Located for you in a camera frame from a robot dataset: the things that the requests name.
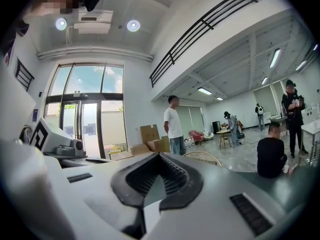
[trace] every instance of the pink chair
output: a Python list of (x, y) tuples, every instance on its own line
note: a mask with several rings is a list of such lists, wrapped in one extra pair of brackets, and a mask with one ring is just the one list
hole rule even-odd
[(189, 136), (193, 138), (194, 142), (200, 142), (200, 146), (201, 146), (201, 142), (205, 142), (205, 134), (198, 132), (196, 130), (191, 130), (189, 131)]

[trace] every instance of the metal railing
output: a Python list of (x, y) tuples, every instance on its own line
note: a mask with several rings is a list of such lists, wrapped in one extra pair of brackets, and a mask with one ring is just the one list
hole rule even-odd
[(158, 82), (163, 74), (175, 64), (186, 50), (189, 49), (199, 38), (214, 27), (228, 18), (230, 15), (252, 3), (258, 3), (259, 0), (223, 0), (214, 8), (208, 11), (200, 19), (198, 19), (172, 46), (168, 53), (163, 57), (161, 62), (152, 72), (151, 79), (152, 87)]

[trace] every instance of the tree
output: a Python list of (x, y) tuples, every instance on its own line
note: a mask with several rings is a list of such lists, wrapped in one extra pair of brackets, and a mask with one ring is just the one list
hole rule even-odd
[[(59, 103), (59, 105), (58, 105), (58, 112), (56, 113), (57, 117), (60, 114), (60, 107), (61, 107), (61, 103)], [(75, 109), (75, 108), (76, 108), (76, 104), (66, 104), (66, 105), (64, 105), (64, 109), (65, 110), (71, 110), (71, 109)]]

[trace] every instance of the wooden chair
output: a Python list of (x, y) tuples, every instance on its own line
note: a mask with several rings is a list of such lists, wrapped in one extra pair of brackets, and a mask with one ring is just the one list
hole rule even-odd
[(195, 151), (195, 152), (186, 153), (183, 156), (191, 159), (203, 161), (208, 164), (212, 164), (220, 167), (222, 166), (218, 158), (216, 158), (213, 154), (210, 154), (208, 152)]

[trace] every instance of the man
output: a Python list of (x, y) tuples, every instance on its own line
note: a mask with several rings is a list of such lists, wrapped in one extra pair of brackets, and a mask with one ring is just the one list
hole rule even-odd
[(228, 130), (230, 130), (230, 133), (231, 133), (232, 147), (238, 144), (242, 145), (242, 143), (239, 141), (237, 137), (237, 127), (238, 127), (237, 119), (227, 111), (224, 112), (224, 118), (228, 119)]
[(44, 16), (47, 14), (66, 14), (71, 13), (73, 9), (79, 7), (83, 0), (34, 0), (31, 5), (24, 11), (22, 18), (16, 20), (1, 43), (1, 52), (4, 56), (4, 62), (9, 64), (12, 48), (16, 39), (16, 33), (23, 37), (28, 29), (29, 24), (25, 21), (28, 16)]
[(164, 112), (164, 130), (169, 137), (170, 151), (176, 155), (184, 155), (186, 147), (180, 119), (176, 111), (176, 107), (179, 106), (179, 98), (174, 95), (169, 96), (168, 102), (169, 107)]
[(256, 104), (255, 112), (258, 116), (258, 123), (260, 131), (265, 129), (265, 119), (264, 119), (264, 108), (259, 105), (259, 103)]
[(258, 174), (266, 178), (277, 177), (286, 161), (285, 144), (280, 139), (280, 124), (271, 122), (269, 125), (268, 137), (258, 142)]
[(294, 83), (289, 79), (285, 84), (286, 93), (282, 96), (282, 103), (286, 109), (287, 123), (290, 134), (290, 151), (291, 158), (295, 158), (296, 135), (298, 137), (298, 145), (300, 152), (304, 155), (308, 154), (305, 147), (301, 147), (302, 130), (304, 124), (301, 110), (304, 109), (303, 98), (298, 96), (295, 91)]

